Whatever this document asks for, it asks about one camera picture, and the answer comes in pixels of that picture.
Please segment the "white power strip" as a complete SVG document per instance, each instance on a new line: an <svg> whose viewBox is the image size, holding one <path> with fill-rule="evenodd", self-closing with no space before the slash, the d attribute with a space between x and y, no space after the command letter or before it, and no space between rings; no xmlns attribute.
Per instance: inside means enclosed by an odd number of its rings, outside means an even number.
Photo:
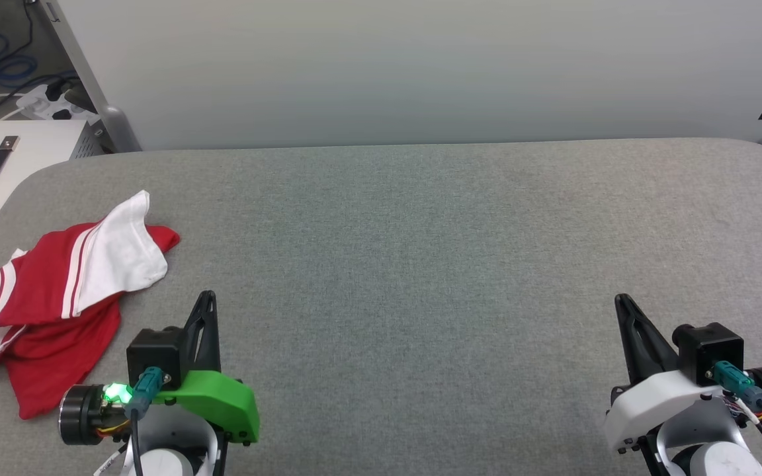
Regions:
<svg viewBox="0 0 762 476"><path fill-rule="evenodd" d="M16 108L31 120L86 120L94 126L101 117L65 97L65 90L53 91L50 85L37 85L16 100Z"/></svg>

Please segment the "red and white basketball jersey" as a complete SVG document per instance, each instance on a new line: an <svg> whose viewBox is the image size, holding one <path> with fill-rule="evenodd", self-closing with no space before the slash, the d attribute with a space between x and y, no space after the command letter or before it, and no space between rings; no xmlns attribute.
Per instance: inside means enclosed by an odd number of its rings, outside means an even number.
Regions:
<svg viewBox="0 0 762 476"><path fill-rule="evenodd" d="M138 192L103 219L49 232L0 267L0 366L19 418L50 413L94 370L121 323L119 301L167 273L175 230L148 225Z"/></svg>

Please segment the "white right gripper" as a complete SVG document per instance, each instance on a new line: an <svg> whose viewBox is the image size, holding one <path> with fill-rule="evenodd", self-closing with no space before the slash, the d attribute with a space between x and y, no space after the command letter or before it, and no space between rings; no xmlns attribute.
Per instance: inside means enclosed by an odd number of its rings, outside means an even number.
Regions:
<svg viewBox="0 0 762 476"><path fill-rule="evenodd" d="M740 424L762 426L757 372L714 366L716 383L701 387L677 370L677 353L628 294L614 299L629 385L616 389L605 416L611 451L645 445L653 455L727 445L749 452Z"/></svg>

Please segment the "grey fabric work surface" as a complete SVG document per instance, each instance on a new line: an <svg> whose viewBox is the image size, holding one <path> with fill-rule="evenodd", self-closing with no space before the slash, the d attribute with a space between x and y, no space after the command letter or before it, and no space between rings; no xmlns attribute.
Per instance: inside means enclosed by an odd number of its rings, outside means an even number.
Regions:
<svg viewBox="0 0 762 476"><path fill-rule="evenodd" d="M181 236L88 382L214 290L258 443L225 476L647 475L603 432L614 298L722 323L762 366L762 145L740 139L152 151L31 175L0 266L140 190Z"/></svg>

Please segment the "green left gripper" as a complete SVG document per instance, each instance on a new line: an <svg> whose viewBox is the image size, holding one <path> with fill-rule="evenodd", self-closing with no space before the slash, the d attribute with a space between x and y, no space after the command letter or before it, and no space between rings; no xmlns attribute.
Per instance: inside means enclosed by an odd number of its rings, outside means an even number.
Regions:
<svg viewBox="0 0 762 476"><path fill-rule="evenodd" d="M164 391L169 376L148 370L135 385L75 385L60 403L60 436L70 446L116 442L131 435L131 410L142 420L150 409L179 407L222 432L227 441L250 446L258 441L260 418L255 394L239 380L224 376L216 294L200 292L185 323L188 372L175 391Z"/></svg>

